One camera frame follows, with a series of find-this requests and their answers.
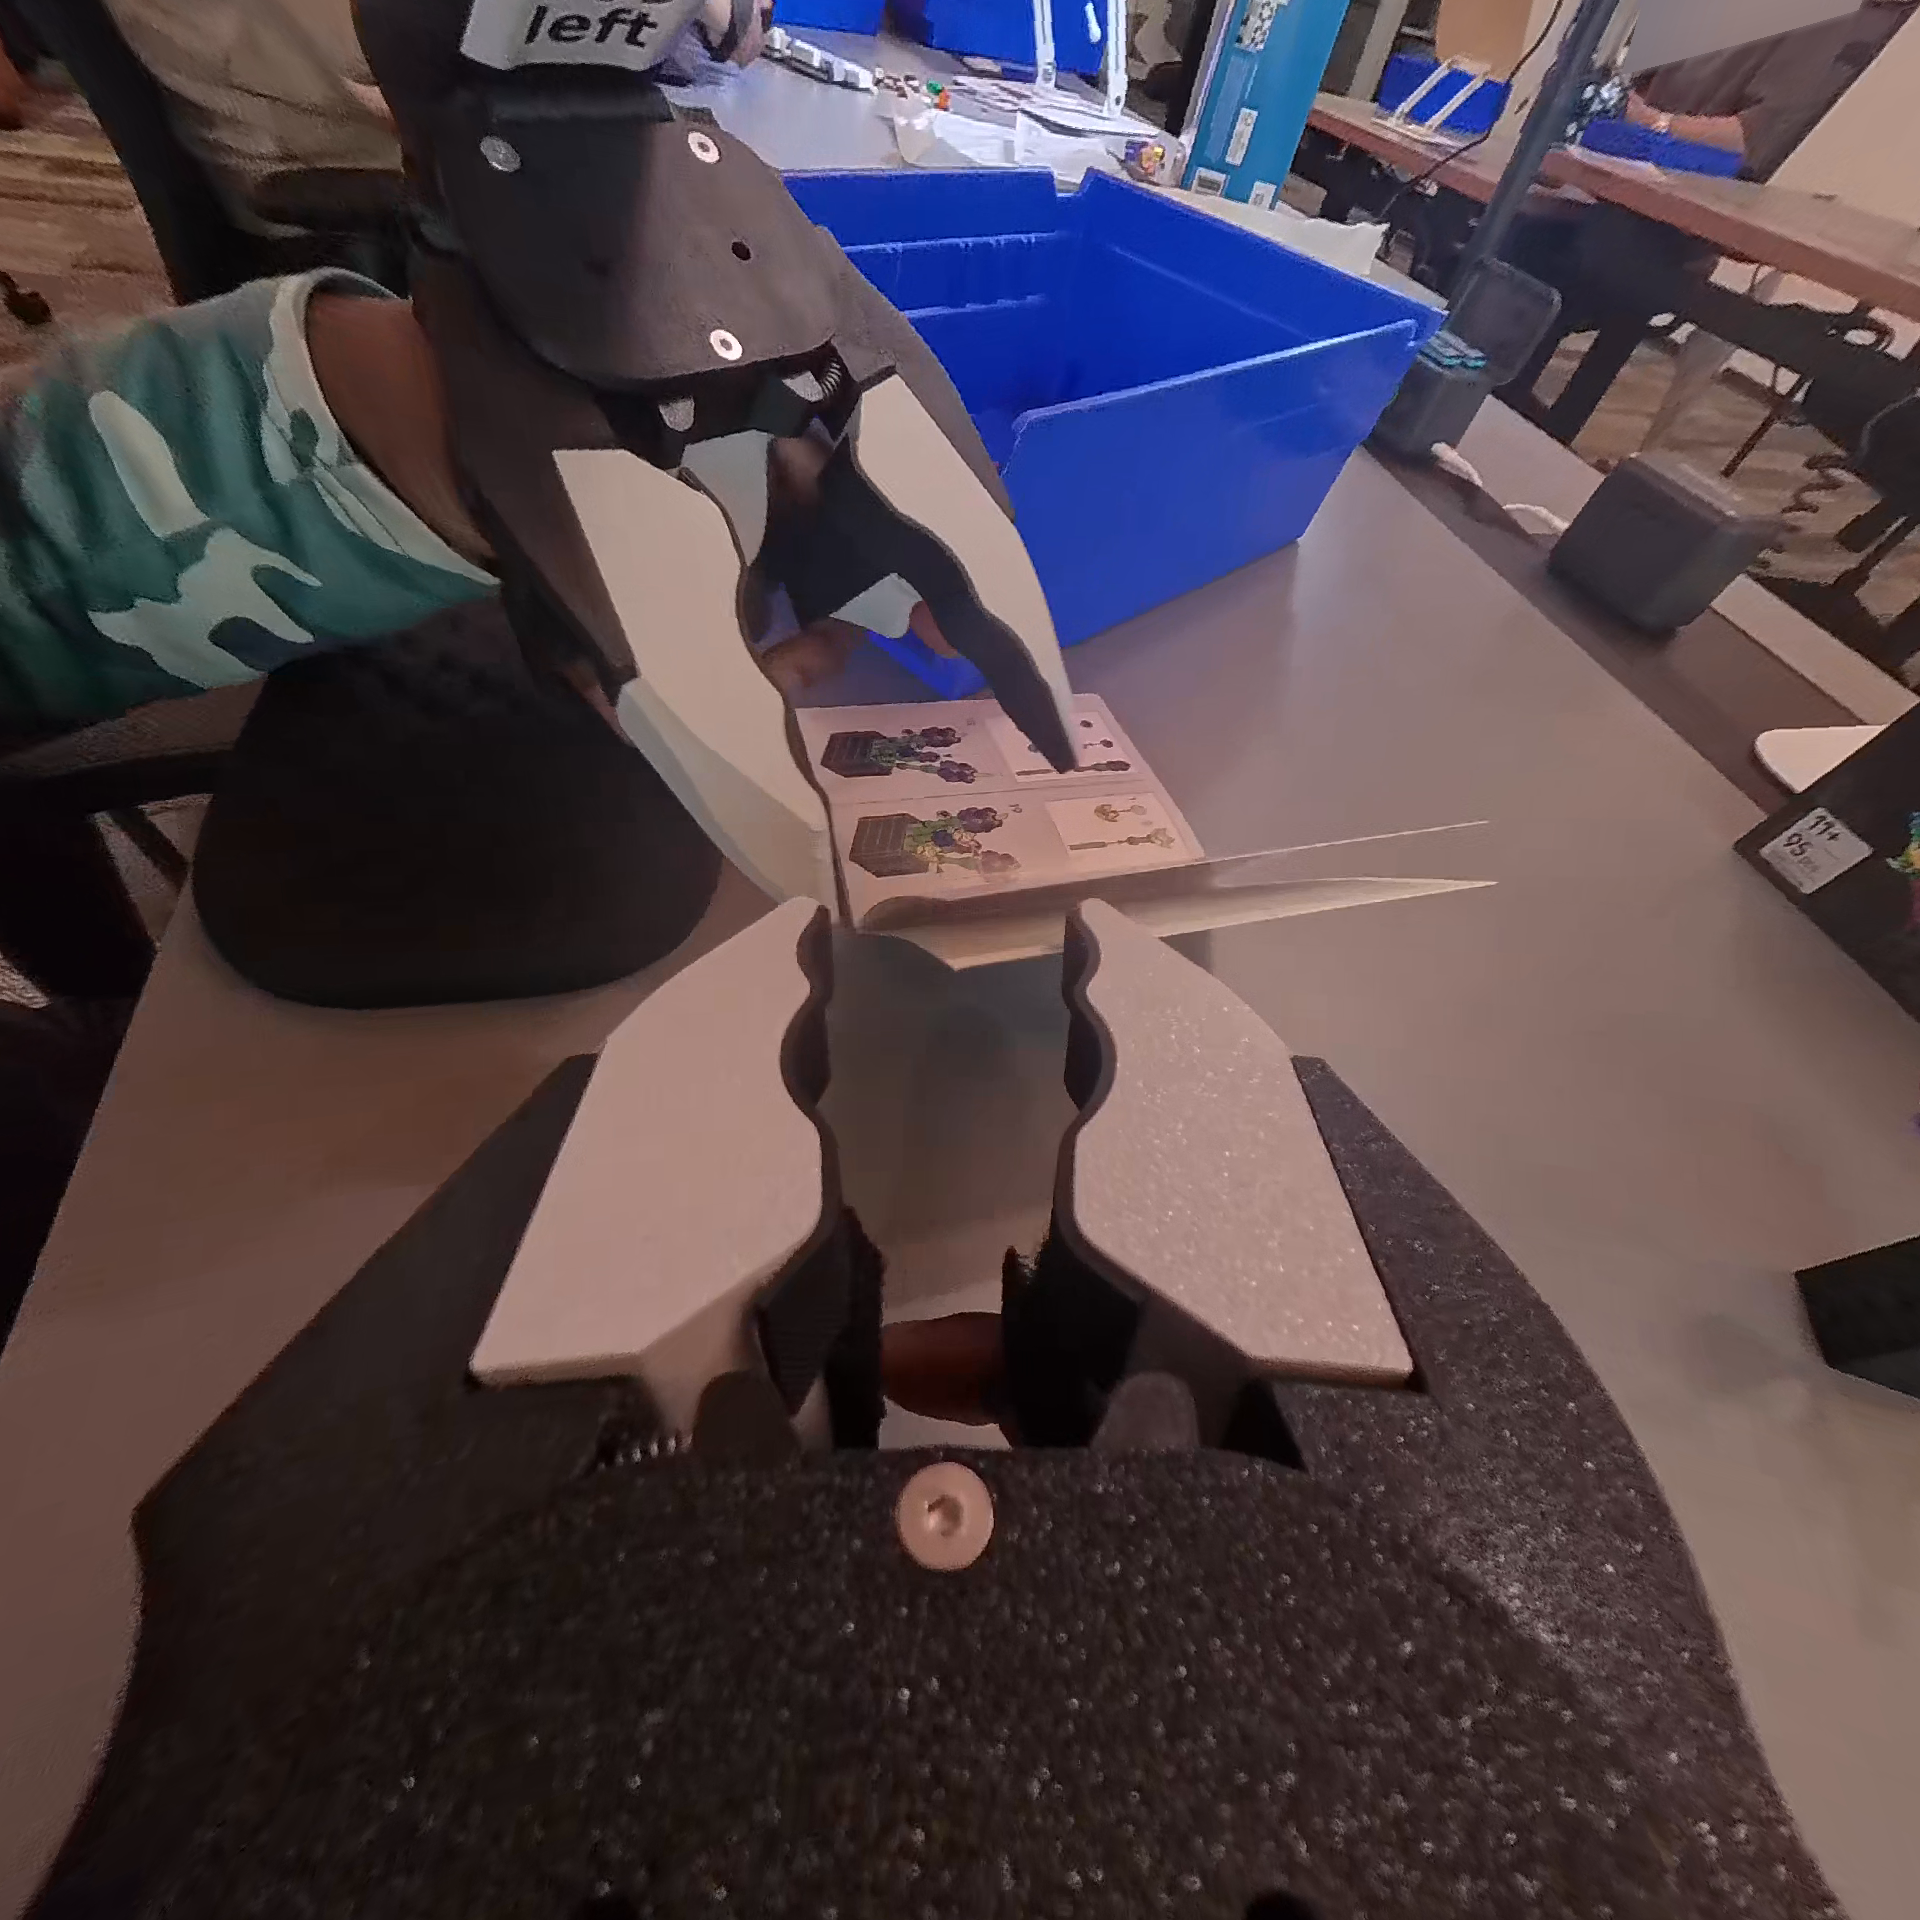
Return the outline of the loose white papers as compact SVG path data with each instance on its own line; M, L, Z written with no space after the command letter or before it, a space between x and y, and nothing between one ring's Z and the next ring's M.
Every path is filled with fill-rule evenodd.
M1144 184L1180 184L1187 144L1124 104L1124 88L1073 92L1059 80L1011 80L966 66L950 78L910 74L838 54L815 38L772 28L766 61L873 103L907 165L946 157L975 167L1040 167L1075 184L1089 172Z

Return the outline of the lego instruction booklet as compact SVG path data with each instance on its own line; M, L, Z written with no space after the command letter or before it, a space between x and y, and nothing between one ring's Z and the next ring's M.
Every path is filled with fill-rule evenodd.
M1479 823L1209 855L1092 694L1073 703L1066 774L986 698L803 708L798 733L828 804L838 927L956 972L1059 953L1087 902L1183 940L1494 884L1448 871Z

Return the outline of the tall blue cardboard box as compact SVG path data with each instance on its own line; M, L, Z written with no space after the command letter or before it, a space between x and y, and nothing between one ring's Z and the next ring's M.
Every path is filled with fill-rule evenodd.
M1346 2L1219 2L1183 129L1184 189L1274 206L1300 145Z

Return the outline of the black textured pad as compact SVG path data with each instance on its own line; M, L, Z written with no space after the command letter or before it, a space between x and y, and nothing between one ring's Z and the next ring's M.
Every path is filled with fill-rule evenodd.
M684 945L723 855L498 604L264 681L203 816L199 926L331 1009L588 992Z

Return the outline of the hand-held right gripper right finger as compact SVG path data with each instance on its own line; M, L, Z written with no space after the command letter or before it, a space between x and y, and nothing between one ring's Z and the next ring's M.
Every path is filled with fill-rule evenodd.
M1068 917L1064 1005L1050 1346L1091 1417L1128 1380L1167 1376L1216 1447L1254 1388L1412 1389L1290 1044L1100 901Z

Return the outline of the person's left forearm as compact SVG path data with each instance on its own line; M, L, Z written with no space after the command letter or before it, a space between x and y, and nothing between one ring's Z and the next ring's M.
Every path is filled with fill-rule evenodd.
M258 279L4 374L4 744L496 596L409 302Z

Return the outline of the wooden desk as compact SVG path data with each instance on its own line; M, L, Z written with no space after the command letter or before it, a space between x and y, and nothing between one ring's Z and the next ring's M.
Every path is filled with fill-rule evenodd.
M1369 103L1319 94L1307 125L1404 173L1478 202L1497 193L1515 144L1471 149L1410 134ZM1834 193L1779 182L1674 173L1579 145L1554 149L1523 189L1526 207L1610 202L1711 245L1721 256L1782 269L1870 310L1918 321L1918 224L1856 207Z

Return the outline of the blue plastic bin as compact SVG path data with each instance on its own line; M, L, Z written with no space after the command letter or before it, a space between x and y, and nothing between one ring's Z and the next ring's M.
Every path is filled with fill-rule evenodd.
M793 172L944 365L1064 647L1310 525L1442 310L1114 175Z

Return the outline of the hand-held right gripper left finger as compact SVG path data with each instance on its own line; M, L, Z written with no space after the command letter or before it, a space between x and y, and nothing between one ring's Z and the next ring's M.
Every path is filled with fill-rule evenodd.
M819 1095L785 1044L832 956L787 901L662 982L594 1056L472 1350L481 1384L631 1377L688 1433L706 1384L764 1368L752 1310L823 1228Z

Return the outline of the blue bins on far desk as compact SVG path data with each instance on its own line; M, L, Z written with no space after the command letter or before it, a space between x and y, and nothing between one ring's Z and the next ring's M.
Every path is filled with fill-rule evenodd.
M1039 2L776 2L788 29L879 34L956 56L1040 66ZM1108 48L1112 4L1050 2L1052 54L1062 72L1097 78Z

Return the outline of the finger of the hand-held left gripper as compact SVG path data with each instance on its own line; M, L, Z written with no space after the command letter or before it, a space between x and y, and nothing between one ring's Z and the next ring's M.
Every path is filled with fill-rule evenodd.
M923 612L1054 770L1073 688L1020 529L899 374L768 374L766 588L798 617L888 633Z
M743 629L727 506L631 450L558 450L555 465L631 656L622 733L768 897L838 904L828 804Z

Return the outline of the small grey box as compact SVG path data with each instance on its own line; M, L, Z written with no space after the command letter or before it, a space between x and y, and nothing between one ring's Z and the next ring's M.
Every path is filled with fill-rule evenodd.
M1607 471L1548 552L1548 574L1638 636L1666 640L1779 545L1786 516L1670 450Z

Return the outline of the black lego set box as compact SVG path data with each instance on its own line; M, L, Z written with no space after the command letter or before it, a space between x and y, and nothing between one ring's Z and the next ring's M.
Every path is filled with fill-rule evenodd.
M1782 797L1736 855L1918 1016L1918 708L1770 729L1754 756Z

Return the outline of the small black box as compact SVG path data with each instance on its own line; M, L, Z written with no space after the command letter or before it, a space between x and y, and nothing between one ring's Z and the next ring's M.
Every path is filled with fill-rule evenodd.
M1394 460L1432 463L1435 448L1458 444L1490 388L1489 353L1442 327L1410 361L1368 444Z

